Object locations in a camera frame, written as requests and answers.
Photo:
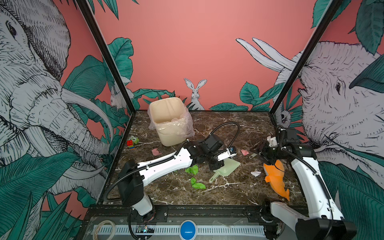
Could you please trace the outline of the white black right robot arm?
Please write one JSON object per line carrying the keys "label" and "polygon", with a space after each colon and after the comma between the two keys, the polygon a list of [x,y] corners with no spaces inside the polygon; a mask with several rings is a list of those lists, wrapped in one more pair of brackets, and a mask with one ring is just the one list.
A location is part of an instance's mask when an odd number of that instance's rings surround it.
{"label": "white black right robot arm", "polygon": [[351,240],[357,234],[334,202],[320,171],[313,148],[302,143],[292,128],[277,126],[276,136],[258,144],[252,151],[264,165],[265,181],[281,197],[289,200],[290,191],[283,181],[287,160],[295,171],[307,201],[308,216],[282,202],[268,202],[269,214],[292,229],[299,240]]}

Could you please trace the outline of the clear plastic bin liner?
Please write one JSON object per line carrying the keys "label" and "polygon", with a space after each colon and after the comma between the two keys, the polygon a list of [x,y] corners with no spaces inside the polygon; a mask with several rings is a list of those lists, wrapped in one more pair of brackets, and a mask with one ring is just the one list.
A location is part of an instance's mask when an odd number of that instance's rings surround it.
{"label": "clear plastic bin liner", "polygon": [[193,122],[188,110],[148,110],[150,129],[162,138],[188,138],[194,135]]}

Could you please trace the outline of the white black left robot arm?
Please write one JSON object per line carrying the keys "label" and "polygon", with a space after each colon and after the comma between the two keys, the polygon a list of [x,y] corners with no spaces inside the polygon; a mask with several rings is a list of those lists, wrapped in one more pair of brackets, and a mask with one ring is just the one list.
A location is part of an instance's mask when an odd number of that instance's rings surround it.
{"label": "white black left robot arm", "polygon": [[241,126],[237,122],[227,124],[237,127],[228,146],[225,146],[224,141],[215,134],[217,130],[226,126],[226,123],[223,123],[214,128],[205,139],[182,142],[174,153],[152,161],[125,163],[117,181],[105,191],[104,202],[121,201],[124,207],[136,210],[144,221],[150,221],[156,215],[156,210],[144,191],[145,186],[169,173],[198,164],[206,163],[214,172],[229,165],[229,161],[237,154],[234,142]]}

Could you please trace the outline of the cream plastic trash bin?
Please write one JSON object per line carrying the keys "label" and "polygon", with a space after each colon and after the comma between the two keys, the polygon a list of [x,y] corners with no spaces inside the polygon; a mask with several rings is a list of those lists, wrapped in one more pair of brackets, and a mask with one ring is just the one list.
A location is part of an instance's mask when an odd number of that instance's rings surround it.
{"label": "cream plastic trash bin", "polygon": [[156,130],[162,145],[178,145],[189,135],[188,111],[180,98],[172,97],[154,101],[149,105],[149,128]]}

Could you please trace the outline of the light green hand brush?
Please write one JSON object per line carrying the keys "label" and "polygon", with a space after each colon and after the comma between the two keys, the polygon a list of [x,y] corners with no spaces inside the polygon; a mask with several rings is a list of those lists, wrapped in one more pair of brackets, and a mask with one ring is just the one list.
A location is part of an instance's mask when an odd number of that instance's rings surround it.
{"label": "light green hand brush", "polygon": [[262,149],[250,149],[249,159],[260,158],[262,156]]}

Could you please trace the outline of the light green plastic dustpan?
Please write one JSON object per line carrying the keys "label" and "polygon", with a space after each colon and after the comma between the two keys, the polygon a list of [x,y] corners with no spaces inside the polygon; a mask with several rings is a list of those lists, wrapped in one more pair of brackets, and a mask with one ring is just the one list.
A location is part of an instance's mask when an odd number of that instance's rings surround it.
{"label": "light green plastic dustpan", "polygon": [[223,160],[224,166],[214,170],[214,175],[209,179],[209,183],[212,184],[215,179],[219,176],[222,177],[227,177],[229,176],[232,172],[234,172],[240,165],[241,163],[238,161],[235,161],[231,158],[227,158]]}

